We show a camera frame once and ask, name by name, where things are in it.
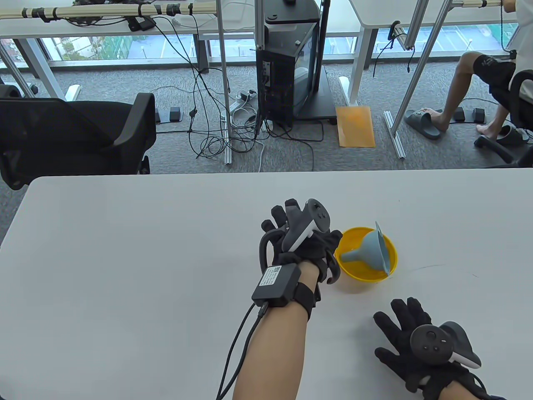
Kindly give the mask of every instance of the black office chair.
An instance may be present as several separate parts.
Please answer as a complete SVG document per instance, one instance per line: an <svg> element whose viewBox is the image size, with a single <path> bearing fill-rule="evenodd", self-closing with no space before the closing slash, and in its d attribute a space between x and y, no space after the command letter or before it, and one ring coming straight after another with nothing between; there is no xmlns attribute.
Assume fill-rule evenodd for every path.
<svg viewBox="0 0 533 400"><path fill-rule="evenodd" d="M21 98L0 85L0 173L13 190L44 176L150 173L155 99L135 103Z"/></svg>
<svg viewBox="0 0 533 400"><path fill-rule="evenodd" d="M533 104L522 100L519 96L520 87L524 81L533 81L533 70L520 71L513 78L511 90L492 89L494 98L511 113L511 122L517 128L533 130ZM531 168L533 167L533 146L530 146L526 153L516 159L514 154L499 143L488 139L486 136L479 136L474 142L476 147L487 147L494 151L506 163L496 165L491 168Z"/></svg>

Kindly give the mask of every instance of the black glove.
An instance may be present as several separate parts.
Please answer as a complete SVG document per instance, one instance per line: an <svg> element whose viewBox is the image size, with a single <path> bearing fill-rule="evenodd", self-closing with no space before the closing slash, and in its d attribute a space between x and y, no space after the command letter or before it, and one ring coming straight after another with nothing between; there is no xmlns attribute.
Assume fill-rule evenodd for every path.
<svg viewBox="0 0 533 400"><path fill-rule="evenodd" d="M416 393L418 389L421 389L425 400L438 400L442 390L453 381L457 381L475 397L482 400L492 399L487 394L483 384L481 383L481 387L476 385L474 375L459 363L446 362L443 365L427 365L415 357L411 350L411 334L415 328L431 324L431 317L422 309L418 300L410 297L405 304L401 299L394 299L391 302L391 307L398 318L401 329L382 311L374 314L374 321L399 355L383 347L378 347L374 354L405 381L405 387L408 391Z"/></svg>
<svg viewBox="0 0 533 400"><path fill-rule="evenodd" d="M277 235L270 238L270 243L274 247L272 264L299 263L304 260L309 260L320 270L318 277L319 282L323 282L326 279L328 268L332 272L332 277L328 279L328 284L337 281L341 274L341 270L333 253L341 241L342 233L338 230L328 231L326 233L315 231L315 233L311 237L306 238L294 252L283 253L281 242L286 235L286 227L289 226L288 220L291 219L291 214L301 212L298 202L293 198L285 201L285 208L287 209L289 218L287 218L285 210L280 205L275 206L271 211L272 217L278 225L278 229L276 229L272 221L269 219L264 220L261 224L261 228L266 233L272 230L278 231Z"/></svg>

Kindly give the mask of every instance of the bare foot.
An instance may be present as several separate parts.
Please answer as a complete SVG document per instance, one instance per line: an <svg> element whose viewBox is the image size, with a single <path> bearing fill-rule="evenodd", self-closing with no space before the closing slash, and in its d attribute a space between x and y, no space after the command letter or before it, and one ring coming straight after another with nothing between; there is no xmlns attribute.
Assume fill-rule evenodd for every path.
<svg viewBox="0 0 533 400"><path fill-rule="evenodd" d="M485 135L490 140L496 140L502 129L501 127L497 129L492 123L490 123L488 125L476 125L475 130L478 131L480 135Z"/></svg>
<svg viewBox="0 0 533 400"><path fill-rule="evenodd" d="M431 115L431 123L441 132L446 132L450 127L450 121L445 121L442 116L442 113L439 113L431 108L423 108L423 112Z"/></svg>

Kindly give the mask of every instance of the black shorts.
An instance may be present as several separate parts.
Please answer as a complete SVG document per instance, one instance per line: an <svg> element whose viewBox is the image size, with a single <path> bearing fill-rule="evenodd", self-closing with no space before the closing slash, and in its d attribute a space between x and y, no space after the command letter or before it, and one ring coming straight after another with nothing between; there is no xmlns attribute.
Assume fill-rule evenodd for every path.
<svg viewBox="0 0 533 400"><path fill-rule="evenodd" d="M500 61L482 54L474 61L474 73L489 85L492 97L509 110L509 85L514 75L516 64Z"/></svg>

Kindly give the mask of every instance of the computer tower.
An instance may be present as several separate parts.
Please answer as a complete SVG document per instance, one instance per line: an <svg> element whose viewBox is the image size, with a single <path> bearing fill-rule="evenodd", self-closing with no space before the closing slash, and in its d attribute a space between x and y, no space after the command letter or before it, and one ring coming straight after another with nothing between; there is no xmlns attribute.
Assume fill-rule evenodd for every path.
<svg viewBox="0 0 533 400"><path fill-rule="evenodd" d="M291 127L313 89L318 23L270 29L264 50L257 52L259 112Z"/></svg>

